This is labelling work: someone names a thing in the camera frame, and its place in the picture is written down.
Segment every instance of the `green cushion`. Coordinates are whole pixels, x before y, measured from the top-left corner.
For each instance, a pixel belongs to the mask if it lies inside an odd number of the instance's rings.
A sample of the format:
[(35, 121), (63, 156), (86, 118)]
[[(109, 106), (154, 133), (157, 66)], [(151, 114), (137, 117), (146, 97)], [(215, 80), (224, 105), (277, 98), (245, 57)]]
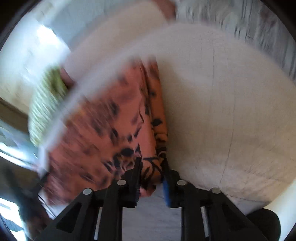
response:
[(28, 123), (30, 140), (35, 146), (38, 147), (42, 142), (50, 122), (67, 92), (59, 68), (50, 69), (36, 87), (30, 106)]

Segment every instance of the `white bedsheet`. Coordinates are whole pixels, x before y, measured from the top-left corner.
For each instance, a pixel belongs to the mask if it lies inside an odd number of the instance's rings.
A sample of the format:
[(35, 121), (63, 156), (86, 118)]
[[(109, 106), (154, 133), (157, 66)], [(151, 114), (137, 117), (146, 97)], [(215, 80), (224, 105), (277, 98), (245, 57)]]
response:
[(94, 66), (65, 101), (39, 158), (83, 96), (98, 96), (130, 56), (155, 55), (168, 123), (168, 161), (197, 187), (220, 187), (247, 213), (296, 173), (296, 87), (259, 51), (200, 24), (176, 23)]

